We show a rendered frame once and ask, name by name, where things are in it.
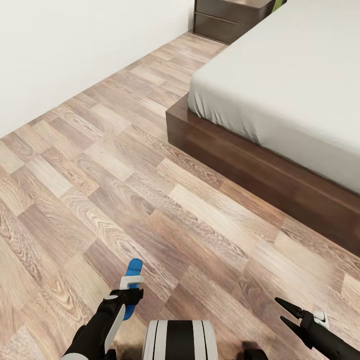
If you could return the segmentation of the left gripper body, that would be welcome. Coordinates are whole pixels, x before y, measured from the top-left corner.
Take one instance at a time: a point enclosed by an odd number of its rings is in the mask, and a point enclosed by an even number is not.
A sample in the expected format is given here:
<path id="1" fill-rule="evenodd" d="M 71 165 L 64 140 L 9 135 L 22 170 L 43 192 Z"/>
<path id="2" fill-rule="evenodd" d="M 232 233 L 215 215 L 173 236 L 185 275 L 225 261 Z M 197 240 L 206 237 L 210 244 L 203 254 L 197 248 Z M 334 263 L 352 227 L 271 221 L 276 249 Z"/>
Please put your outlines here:
<path id="1" fill-rule="evenodd" d="M 110 294 L 124 294 L 127 298 L 127 308 L 129 305 L 137 305 L 140 302 L 140 288 L 129 288 L 126 290 L 114 289 Z"/>

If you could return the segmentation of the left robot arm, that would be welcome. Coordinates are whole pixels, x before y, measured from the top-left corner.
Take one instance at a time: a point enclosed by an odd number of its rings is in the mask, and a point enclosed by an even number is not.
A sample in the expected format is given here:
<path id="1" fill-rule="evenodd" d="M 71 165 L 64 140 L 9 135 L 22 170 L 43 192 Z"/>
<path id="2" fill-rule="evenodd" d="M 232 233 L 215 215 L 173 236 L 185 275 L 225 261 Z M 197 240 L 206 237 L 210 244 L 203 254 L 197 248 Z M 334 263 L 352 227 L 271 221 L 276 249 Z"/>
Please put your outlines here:
<path id="1" fill-rule="evenodd" d="M 123 276 L 119 289 L 112 290 L 88 324 L 78 329 L 71 346 L 60 360 L 104 359 L 123 322 L 126 308 L 137 305 L 144 296 L 143 288 L 129 288 L 128 285 L 143 283 L 143 276 Z"/>

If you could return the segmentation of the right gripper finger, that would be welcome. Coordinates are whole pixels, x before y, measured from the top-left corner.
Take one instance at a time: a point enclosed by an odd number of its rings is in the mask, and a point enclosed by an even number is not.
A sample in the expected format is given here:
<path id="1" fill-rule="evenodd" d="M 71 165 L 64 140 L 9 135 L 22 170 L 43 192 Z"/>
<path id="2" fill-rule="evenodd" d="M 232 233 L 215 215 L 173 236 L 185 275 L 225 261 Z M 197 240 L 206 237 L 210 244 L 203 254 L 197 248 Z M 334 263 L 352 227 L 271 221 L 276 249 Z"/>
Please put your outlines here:
<path id="1" fill-rule="evenodd" d="M 282 305 L 287 311 L 289 311 L 292 315 L 294 315 L 298 320 L 299 319 L 303 319 L 304 315 L 305 315 L 305 312 L 306 310 L 302 310 L 301 307 L 293 304 L 293 303 L 290 303 L 286 300 L 283 300 L 279 297 L 276 297 L 275 300 L 280 304 Z"/>
<path id="2" fill-rule="evenodd" d="M 295 324 L 284 316 L 281 316 L 280 318 L 292 331 L 294 331 L 302 340 L 304 340 L 301 327 L 299 325 Z"/>

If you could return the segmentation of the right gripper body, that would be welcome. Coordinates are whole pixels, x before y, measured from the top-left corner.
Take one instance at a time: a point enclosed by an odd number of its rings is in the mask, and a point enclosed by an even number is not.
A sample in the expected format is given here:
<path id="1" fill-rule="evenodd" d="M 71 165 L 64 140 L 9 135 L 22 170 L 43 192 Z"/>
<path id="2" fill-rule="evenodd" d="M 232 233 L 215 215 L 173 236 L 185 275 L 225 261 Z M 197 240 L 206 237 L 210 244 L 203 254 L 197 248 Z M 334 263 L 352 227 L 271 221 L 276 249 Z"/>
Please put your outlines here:
<path id="1" fill-rule="evenodd" d="M 316 348 L 329 360 L 339 360 L 344 340 L 315 321 L 314 314 L 306 310 L 300 323 L 304 344 Z"/>

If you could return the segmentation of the sandal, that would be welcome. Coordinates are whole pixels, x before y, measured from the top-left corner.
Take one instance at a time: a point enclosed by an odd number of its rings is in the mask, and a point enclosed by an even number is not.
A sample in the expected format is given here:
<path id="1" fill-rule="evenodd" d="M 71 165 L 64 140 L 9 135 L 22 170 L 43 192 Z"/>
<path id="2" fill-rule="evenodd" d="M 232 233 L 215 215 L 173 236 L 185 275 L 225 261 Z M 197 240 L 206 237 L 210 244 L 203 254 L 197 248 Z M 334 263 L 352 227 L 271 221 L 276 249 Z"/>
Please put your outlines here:
<path id="1" fill-rule="evenodd" d="M 143 262 L 139 258 L 134 258 L 128 265 L 128 269 L 125 276 L 140 276 L 143 267 Z M 138 288 L 138 284 L 128 284 L 130 289 Z M 125 315 L 123 320 L 128 320 L 133 315 L 136 305 L 128 305 L 125 309 Z"/>

